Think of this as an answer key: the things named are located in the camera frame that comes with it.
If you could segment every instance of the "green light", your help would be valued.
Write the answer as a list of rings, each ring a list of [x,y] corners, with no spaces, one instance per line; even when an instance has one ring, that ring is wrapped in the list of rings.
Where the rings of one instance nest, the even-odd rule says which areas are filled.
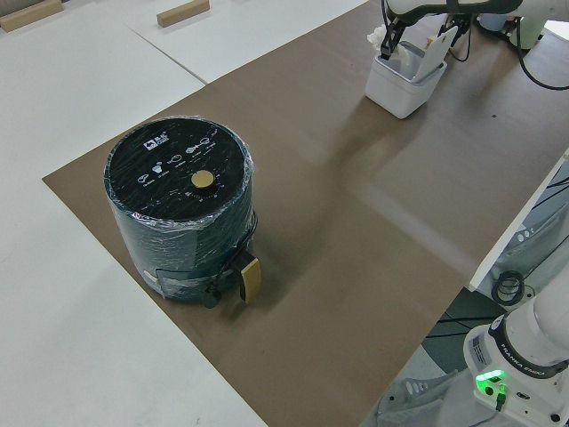
[[[487,372],[486,374],[477,375],[477,381],[482,382],[482,381],[489,380],[490,378],[495,378],[497,376],[500,377],[502,375],[504,375],[504,371],[501,371],[498,369],[498,370],[495,370],[492,372]]]

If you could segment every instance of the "brown table surface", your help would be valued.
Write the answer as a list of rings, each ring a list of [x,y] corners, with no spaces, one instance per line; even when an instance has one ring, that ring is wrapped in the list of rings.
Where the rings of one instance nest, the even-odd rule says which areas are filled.
[[[380,16],[364,4],[156,115],[250,146],[260,299],[149,294],[271,427],[358,425],[569,145],[567,94],[478,28],[406,120],[366,99]],[[528,62],[569,80],[568,52],[547,34]],[[117,138],[44,180],[142,284],[102,186]]]

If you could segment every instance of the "air fryer lid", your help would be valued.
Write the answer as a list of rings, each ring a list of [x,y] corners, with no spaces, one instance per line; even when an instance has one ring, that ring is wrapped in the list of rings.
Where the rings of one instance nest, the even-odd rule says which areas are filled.
[[[108,166],[113,199],[151,218],[194,221],[242,188],[244,146],[196,117],[147,123],[117,143]]]

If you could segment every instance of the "plastic sheet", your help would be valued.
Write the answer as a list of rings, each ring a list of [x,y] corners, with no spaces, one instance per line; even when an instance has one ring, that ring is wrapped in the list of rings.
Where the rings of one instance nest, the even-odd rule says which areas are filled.
[[[192,181],[206,171],[212,183]],[[228,128],[201,117],[166,117],[122,138],[104,184],[137,271],[163,297],[200,301],[216,282],[235,284],[227,259],[255,225],[252,159]]]

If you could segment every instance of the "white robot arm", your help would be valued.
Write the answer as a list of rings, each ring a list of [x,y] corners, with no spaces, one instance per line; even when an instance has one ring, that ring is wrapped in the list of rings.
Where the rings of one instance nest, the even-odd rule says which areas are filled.
[[[569,0],[383,0],[383,2],[387,3],[385,14],[389,22],[386,22],[388,31],[381,44],[381,57],[384,59],[389,59],[394,52],[405,28],[431,14],[449,13],[462,16],[462,25],[459,25],[456,38],[468,30],[470,16],[479,13],[569,21]]]
[[[569,266],[534,299],[467,335],[475,397],[532,427],[569,420]]]

